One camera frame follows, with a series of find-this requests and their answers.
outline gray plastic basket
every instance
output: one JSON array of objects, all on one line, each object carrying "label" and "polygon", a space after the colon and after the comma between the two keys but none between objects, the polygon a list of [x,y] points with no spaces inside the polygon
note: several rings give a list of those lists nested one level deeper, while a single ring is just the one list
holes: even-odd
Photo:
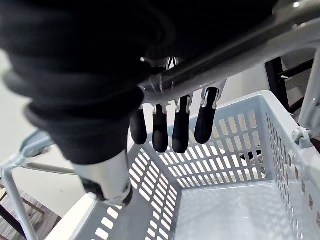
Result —
[{"label": "gray plastic basket", "polygon": [[271,92],[218,108],[207,144],[193,137],[196,120],[184,154],[171,139],[156,153],[151,135],[134,145],[131,204],[98,203],[75,239],[320,239],[320,155],[295,144],[298,125]]}]

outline floor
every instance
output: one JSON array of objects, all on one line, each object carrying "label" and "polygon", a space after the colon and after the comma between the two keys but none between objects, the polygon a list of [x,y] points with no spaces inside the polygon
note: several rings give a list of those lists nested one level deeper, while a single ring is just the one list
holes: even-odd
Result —
[{"label": "floor", "polygon": [[[39,240],[44,240],[47,235],[51,232],[54,226],[60,221],[61,217],[57,214],[34,200],[32,197],[22,192],[20,194],[23,198],[36,205],[42,211],[45,212],[43,215],[31,208],[30,206],[24,204],[27,213],[29,214],[31,223],[36,231]],[[17,218],[16,213],[12,207],[10,198],[6,196],[2,201],[1,205],[10,212],[15,218]],[[8,240],[25,240],[23,236],[21,236],[15,229],[13,229],[4,219],[0,217],[0,235]]]}]

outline gray plastic hinge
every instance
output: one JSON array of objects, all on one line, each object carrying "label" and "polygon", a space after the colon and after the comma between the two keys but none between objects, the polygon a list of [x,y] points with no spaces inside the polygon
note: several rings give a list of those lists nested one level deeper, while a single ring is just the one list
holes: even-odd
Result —
[{"label": "gray plastic hinge", "polygon": [[293,130],[292,139],[295,143],[301,148],[311,148],[313,144],[310,141],[310,137],[312,136],[311,131],[303,128],[302,126],[298,127],[297,129]]}]

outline basket floor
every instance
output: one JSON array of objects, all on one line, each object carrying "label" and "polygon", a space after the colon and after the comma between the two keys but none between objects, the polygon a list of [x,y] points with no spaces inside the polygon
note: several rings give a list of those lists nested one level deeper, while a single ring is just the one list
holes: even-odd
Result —
[{"label": "basket floor", "polygon": [[182,192],[175,240],[294,240],[273,181]]}]

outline silver metal bar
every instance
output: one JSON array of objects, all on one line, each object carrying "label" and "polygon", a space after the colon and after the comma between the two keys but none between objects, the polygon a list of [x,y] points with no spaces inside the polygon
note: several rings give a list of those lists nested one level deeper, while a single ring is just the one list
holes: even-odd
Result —
[{"label": "silver metal bar", "polygon": [[33,226],[31,225],[23,200],[20,197],[18,188],[12,176],[12,170],[25,165],[29,156],[33,156],[34,153],[39,151],[39,149],[49,147],[52,144],[53,141],[48,135],[44,135],[41,132],[36,131],[23,142],[19,153],[14,154],[8,161],[5,161],[1,165],[1,175],[7,194],[12,201],[13,208],[21,221],[22,229],[28,240],[37,240],[38,238]]},{"label": "silver metal bar", "polygon": [[320,3],[302,0],[277,10],[264,24],[206,56],[185,61],[141,85],[144,102],[153,105],[178,99],[258,64],[320,40]]},{"label": "silver metal bar", "polygon": [[314,62],[306,88],[299,124],[311,130],[312,136],[320,134],[320,49],[314,56]]},{"label": "silver metal bar", "polygon": [[25,233],[25,236],[28,240],[37,240],[38,237],[36,232],[31,225],[29,216],[25,210],[24,203],[22,198],[20,197],[18,188],[12,176],[12,170],[16,168],[16,166],[20,165],[24,162],[24,158],[22,156],[13,157],[11,161],[2,166],[2,178],[4,185],[6,186],[6,191],[8,196],[10,197],[14,210],[21,221],[22,229]]},{"label": "silver metal bar", "polygon": [[46,172],[46,173],[53,173],[53,174],[64,174],[64,175],[75,175],[74,170],[65,168],[65,167],[59,167],[59,166],[52,166],[52,165],[47,165],[47,164],[42,164],[42,163],[36,163],[36,162],[29,162],[24,166],[21,166],[24,169],[30,169],[30,170],[35,170],[35,171],[41,171],[41,172]]}]

